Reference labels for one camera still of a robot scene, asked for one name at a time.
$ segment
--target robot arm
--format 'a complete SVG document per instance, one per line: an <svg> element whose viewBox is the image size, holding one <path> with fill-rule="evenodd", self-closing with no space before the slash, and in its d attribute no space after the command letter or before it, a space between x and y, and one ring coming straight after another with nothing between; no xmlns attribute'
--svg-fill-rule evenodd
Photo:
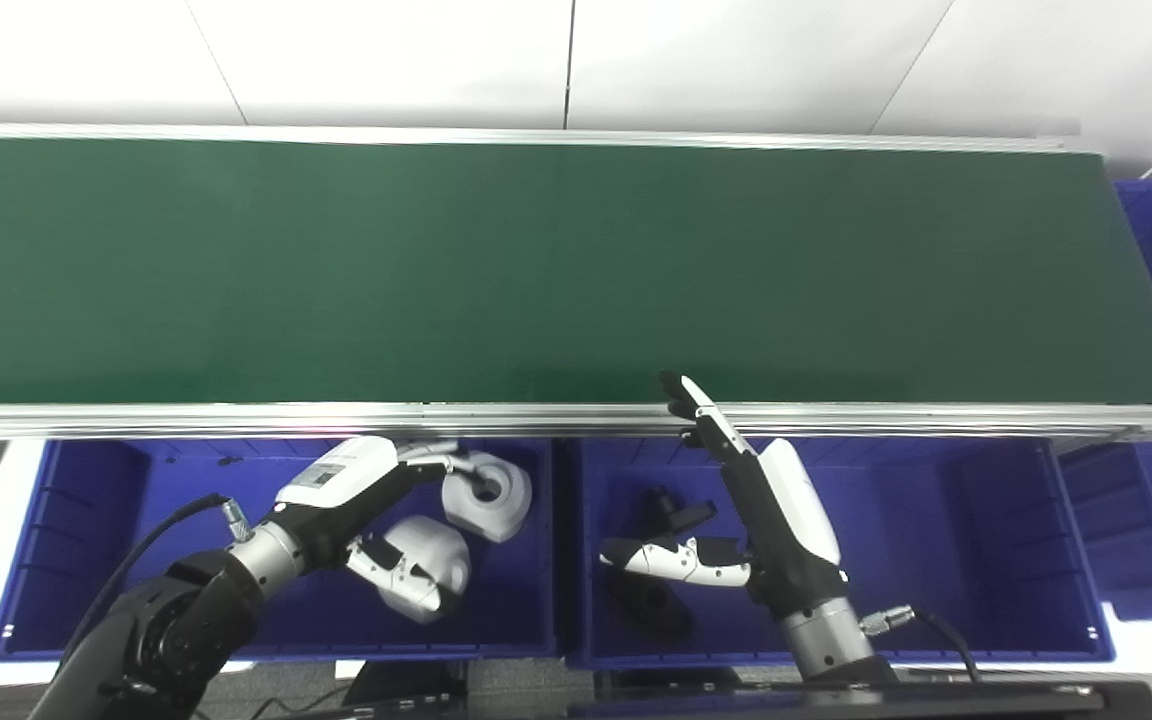
<svg viewBox="0 0 1152 720"><path fill-rule="evenodd" d="M710 585L744 584L771 611L804 680L894 680L861 631L833 525L794 446L778 439L761 455L690 378L661 373L669 411L694 420L684 442L704 447L749 533L749 551L718 538L602 545L602 561L628 571Z"/></svg>
<svg viewBox="0 0 1152 720"><path fill-rule="evenodd" d="M442 479L463 458L454 445L408 448L357 437L308 467L256 528L227 511L236 541L198 552L160 578L129 589L61 662L31 715L51 719L187 719L207 683L256 632L265 601L300 575L349 566L430 611L452 598L387 543L357 539L417 484Z"/></svg>

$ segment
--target white plastic part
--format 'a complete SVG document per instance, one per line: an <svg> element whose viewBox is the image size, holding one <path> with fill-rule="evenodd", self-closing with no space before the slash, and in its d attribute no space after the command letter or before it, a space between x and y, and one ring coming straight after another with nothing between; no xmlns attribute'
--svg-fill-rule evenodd
<svg viewBox="0 0 1152 720"><path fill-rule="evenodd" d="M434 583L444 585L454 594L465 593L465 586L470 583L470 547L456 530L439 523L438 520L412 515L411 518L402 520L394 528L389 528L389 532L385 533L385 540L403 553L406 568L419 564ZM416 588L407 583L408 578L410 575L400 573L394 583L403 588ZM385 605L415 620L416 623L423 626L433 623L444 614L444 609L430 611L419 598L407 597L406 589L385 589L379 584L376 586Z"/></svg>
<svg viewBox="0 0 1152 720"><path fill-rule="evenodd" d="M758 456L763 473L767 475L776 502L781 506L786 523L808 552L840 564L842 552L838 550L838 538L829 524L829 516L814 492L812 478L803 467L803 460L790 442L778 438Z"/></svg>
<svg viewBox="0 0 1152 720"><path fill-rule="evenodd" d="M599 555L604 564L612 564ZM696 556L696 538L687 538L679 550L643 543L643 547L626 562L628 573L652 575L653 578L681 579L695 585L713 588L743 588L749 582L749 564L700 564Z"/></svg>
<svg viewBox="0 0 1152 720"><path fill-rule="evenodd" d="M397 465L391 439L349 438L328 450L278 491L275 502L339 507L384 478Z"/></svg>
<svg viewBox="0 0 1152 720"><path fill-rule="evenodd" d="M507 541L518 532L531 509L531 478L524 469L486 452L471 452L467 460L499 492L492 500L479 500L464 475L447 475L444 478L447 521L490 541Z"/></svg>

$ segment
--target white wall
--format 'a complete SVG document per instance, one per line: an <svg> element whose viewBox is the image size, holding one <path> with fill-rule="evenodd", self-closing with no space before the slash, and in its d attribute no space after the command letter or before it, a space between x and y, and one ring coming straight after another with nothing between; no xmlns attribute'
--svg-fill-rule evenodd
<svg viewBox="0 0 1152 720"><path fill-rule="evenodd" d="M1135 174L1152 0L0 0L0 120L1082 132Z"/></svg>

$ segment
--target cable connector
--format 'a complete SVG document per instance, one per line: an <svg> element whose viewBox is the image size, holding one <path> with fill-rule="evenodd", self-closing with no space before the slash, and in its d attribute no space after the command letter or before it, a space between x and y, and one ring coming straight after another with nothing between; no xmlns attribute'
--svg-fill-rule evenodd
<svg viewBox="0 0 1152 720"><path fill-rule="evenodd" d="M256 535L251 524L247 523L242 506L238 506L238 501L234 498L227 497L220 506L220 511L225 514L225 523L229 524L229 533L234 536L234 541L250 541Z"/></svg>
<svg viewBox="0 0 1152 720"><path fill-rule="evenodd" d="M914 621L914 607L897 605L886 611L870 612L861 619L861 632L872 638Z"/></svg>

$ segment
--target black cable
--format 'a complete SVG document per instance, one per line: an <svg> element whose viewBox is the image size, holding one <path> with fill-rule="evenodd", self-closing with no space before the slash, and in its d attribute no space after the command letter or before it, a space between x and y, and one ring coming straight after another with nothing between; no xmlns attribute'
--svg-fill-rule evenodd
<svg viewBox="0 0 1152 720"><path fill-rule="evenodd" d="M219 507L229 500L228 497L218 495L218 493L211 493L211 495L200 497L198 500L192 502L187 502L180 506L168 518L161 521L157 526L143 538L141 541L136 543L136 547L132 547L131 552L127 553L122 562L119 562L118 568L114 573L105 581L101 585L100 592L96 593L91 605L88 605L88 612L84 612L83 619L78 621L77 628L74 628L74 635L70 635L69 643L65 644L65 652L60 653L60 665L65 665L65 661L69 660L73 655L74 650L77 650L78 643L88 636L88 630L91 630L91 624L96 621L97 612L104 611L105 604L109 601L111 594L114 594L118 585L123 583L123 577L127 575L128 570L132 569L132 564L136 564L137 560L141 560L142 555L145 555L145 551L150 548L151 544L154 544L156 539L162 536L162 533L168 532L168 529L177 524L181 520L189 518L189 516L197 515L198 511L204 511L210 509L210 507Z"/></svg>
<svg viewBox="0 0 1152 720"><path fill-rule="evenodd" d="M954 626L948 624L945 619L934 614L934 612L923 611L919 609L919 607L915 607L914 617L922 620L923 623L927 623L933 630L940 632L941 637L946 638L946 642L952 644L958 655L963 657L963 665L965 665L968 669L968 677L972 679L973 683L980 682L980 669L975 666L972 650L968 646L968 641L963 638L963 635L954 629Z"/></svg>
<svg viewBox="0 0 1152 720"><path fill-rule="evenodd" d="M317 700L309 703L305 707L289 707L287 703L283 702L283 698L271 697L268 700L260 703L260 706L256 708L256 712L252 712L252 715L248 720L256 720L257 717L264 715L265 711L270 710L270 707L274 705L279 706L283 712L287 712L288 715L297 715L301 714L301 712L314 710L314 707L329 700L329 698L335 696L335 694L342 694L343 691L347 691L347 689L349 689L349 685L340 685L340 688L335 688L332 692L321 694Z"/></svg>

